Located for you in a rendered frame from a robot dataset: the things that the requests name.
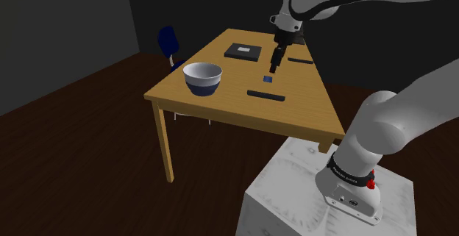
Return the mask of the grey robot stand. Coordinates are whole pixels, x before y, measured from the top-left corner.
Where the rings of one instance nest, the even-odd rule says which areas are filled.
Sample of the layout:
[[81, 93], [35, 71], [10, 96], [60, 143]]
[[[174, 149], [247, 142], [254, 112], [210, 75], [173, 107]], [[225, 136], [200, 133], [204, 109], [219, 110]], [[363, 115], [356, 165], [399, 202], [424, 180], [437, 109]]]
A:
[[382, 220], [372, 226], [330, 207], [315, 175], [329, 154], [288, 138], [246, 189], [235, 236], [417, 236], [413, 183], [376, 166]]

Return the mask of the blue chair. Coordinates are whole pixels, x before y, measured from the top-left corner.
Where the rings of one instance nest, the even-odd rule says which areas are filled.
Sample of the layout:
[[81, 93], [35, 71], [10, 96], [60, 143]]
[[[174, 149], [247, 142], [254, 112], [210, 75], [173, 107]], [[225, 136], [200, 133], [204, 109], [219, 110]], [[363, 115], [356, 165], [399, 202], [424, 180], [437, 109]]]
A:
[[171, 73], [185, 63], [185, 60], [174, 61], [173, 55], [179, 51], [179, 43], [172, 26], [165, 26], [158, 32], [157, 42], [163, 55], [169, 60]]

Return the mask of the white and blue bowl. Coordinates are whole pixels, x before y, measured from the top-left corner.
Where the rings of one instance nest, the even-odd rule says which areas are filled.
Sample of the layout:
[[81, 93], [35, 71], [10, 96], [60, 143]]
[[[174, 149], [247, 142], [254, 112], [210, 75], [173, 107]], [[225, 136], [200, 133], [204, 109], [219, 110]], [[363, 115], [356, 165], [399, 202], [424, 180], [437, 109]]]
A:
[[185, 83], [195, 96], [211, 96], [218, 88], [222, 68], [209, 62], [194, 62], [182, 69]]

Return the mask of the wooden table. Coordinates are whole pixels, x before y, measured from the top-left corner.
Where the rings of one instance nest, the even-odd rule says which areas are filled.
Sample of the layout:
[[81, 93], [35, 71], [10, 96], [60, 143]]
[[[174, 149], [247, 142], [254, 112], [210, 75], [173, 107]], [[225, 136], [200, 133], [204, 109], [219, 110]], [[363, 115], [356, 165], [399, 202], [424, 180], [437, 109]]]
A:
[[[225, 57], [225, 51], [233, 43], [260, 46], [258, 61]], [[288, 61], [289, 57], [313, 60], [307, 46], [289, 46], [271, 75], [272, 83], [263, 81], [270, 74], [275, 46], [272, 34], [227, 29], [187, 61], [188, 64], [211, 62], [222, 68], [221, 82], [213, 95], [193, 95], [181, 68], [145, 93], [144, 98], [152, 103], [168, 182], [173, 181], [174, 173], [165, 111], [317, 142], [321, 153], [327, 153], [334, 140], [344, 138], [345, 132], [316, 66]], [[248, 96], [247, 90], [284, 96], [285, 100]]]

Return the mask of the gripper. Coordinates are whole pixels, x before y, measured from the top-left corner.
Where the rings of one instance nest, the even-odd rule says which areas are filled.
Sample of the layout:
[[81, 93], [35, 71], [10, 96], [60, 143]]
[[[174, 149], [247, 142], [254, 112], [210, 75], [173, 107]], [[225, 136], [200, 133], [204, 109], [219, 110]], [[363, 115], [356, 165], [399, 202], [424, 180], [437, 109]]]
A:
[[302, 29], [295, 32], [289, 32], [280, 28], [276, 28], [274, 42], [277, 43], [278, 46], [274, 49], [271, 57], [271, 66], [269, 72], [272, 74], [276, 72], [277, 67], [282, 62], [286, 46], [290, 46], [292, 44], [305, 45], [305, 39], [303, 37]]

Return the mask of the long black remote control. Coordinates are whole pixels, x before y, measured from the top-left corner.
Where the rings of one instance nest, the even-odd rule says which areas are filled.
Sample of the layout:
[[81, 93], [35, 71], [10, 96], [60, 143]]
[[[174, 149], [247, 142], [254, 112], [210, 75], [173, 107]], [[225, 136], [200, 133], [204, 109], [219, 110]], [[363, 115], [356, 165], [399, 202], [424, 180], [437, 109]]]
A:
[[272, 93], [264, 93], [260, 91], [255, 91], [255, 90], [247, 90], [247, 95], [248, 96], [254, 96], [262, 99], [270, 99], [270, 100], [275, 100], [275, 101], [284, 101], [285, 97], [280, 96], [280, 95], [275, 95]]

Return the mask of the black book with white label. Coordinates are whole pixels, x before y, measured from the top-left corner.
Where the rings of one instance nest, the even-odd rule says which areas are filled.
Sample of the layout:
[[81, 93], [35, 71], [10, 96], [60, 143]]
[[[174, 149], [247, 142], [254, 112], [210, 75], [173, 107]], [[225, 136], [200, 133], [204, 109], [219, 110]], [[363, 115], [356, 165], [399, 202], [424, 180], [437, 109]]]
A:
[[233, 43], [224, 53], [225, 57], [257, 62], [262, 48], [240, 43]]

